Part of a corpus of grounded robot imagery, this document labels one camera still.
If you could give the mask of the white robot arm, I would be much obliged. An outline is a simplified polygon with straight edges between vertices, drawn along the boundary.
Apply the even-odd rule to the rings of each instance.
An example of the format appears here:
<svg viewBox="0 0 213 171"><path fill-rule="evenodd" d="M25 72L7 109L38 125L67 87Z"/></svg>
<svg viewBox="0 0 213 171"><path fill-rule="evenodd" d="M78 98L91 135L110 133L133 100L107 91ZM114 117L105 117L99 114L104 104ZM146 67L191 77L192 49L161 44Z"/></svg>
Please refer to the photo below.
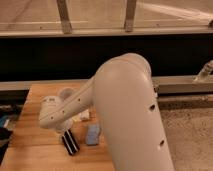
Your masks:
<svg viewBox="0 0 213 171"><path fill-rule="evenodd" d="M93 106L115 171L175 171L155 95L151 67L135 53L100 66L78 91L42 102L39 125L68 131L72 116Z"/></svg>

